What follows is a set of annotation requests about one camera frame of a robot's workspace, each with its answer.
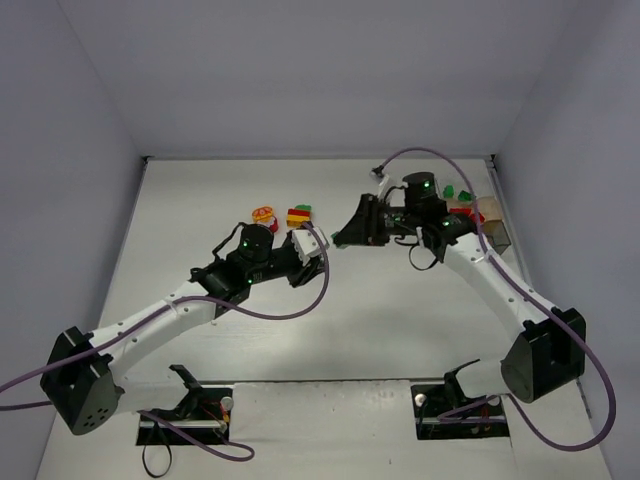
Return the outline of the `yellow round printed lego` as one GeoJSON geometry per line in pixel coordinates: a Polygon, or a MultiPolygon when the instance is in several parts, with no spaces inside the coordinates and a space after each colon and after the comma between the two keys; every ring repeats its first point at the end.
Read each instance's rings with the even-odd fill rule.
{"type": "Polygon", "coordinates": [[[273,217],[273,208],[270,206],[262,206],[256,208],[252,212],[252,220],[254,222],[266,222],[273,217]]]}

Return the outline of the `green sloped lego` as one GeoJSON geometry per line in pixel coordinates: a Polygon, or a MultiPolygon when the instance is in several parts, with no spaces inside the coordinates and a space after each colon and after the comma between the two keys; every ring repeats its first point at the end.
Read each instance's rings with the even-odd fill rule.
{"type": "Polygon", "coordinates": [[[448,199],[448,198],[453,198],[455,195],[455,189],[452,185],[446,185],[445,188],[443,189],[443,197],[448,199]]]}

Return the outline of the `red stepped lego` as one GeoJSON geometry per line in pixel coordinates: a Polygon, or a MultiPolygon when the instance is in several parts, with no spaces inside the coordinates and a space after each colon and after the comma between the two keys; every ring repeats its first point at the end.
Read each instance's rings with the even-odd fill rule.
{"type": "Polygon", "coordinates": [[[449,213],[463,215],[471,220],[474,219],[474,211],[470,207],[454,207],[449,210],[449,213]]]}

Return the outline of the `green square lego brick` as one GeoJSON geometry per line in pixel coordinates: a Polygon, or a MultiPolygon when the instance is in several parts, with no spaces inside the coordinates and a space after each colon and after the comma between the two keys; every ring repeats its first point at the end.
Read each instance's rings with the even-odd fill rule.
{"type": "Polygon", "coordinates": [[[346,249],[350,246],[350,244],[348,242],[345,242],[343,239],[335,237],[334,238],[334,245],[338,248],[338,249],[346,249]]]}

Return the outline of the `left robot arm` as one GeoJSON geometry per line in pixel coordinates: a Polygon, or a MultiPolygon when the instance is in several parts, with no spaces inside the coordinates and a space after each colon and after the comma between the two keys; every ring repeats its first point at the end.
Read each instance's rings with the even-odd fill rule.
{"type": "Polygon", "coordinates": [[[133,380],[131,369],[189,330],[243,312],[257,284],[284,278],[297,288],[329,274],[329,242],[310,223],[289,231],[280,247],[264,226],[236,229],[234,250],[192,268],[189,279],[157,303],[109,327],[87,333],[72,327],[58,335],[40,387],[72,434],[86,435],[118,413],[184,407],[184,396],[133,380]]]}

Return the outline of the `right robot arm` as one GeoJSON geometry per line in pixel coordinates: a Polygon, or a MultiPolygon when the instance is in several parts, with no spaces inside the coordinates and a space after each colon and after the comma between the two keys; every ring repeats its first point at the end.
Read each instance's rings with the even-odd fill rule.
{"type": "Polygon", "coordinates": [[[333,234],[337,247],[381,247],[394,237],[413,236],[436,262],[456,273],[497,317],[511,347],[503,358],[475,356],[444,376],[450,402],[511,394],[532,403],[580,377],[586,321],[574,308],[561,310],[521,280],[479,234],[473,217],[453,212],[437,191],[431,172],[403,177],[404,203],[393,206],[392,189],[360,197],[354,216],[333,234]]]}

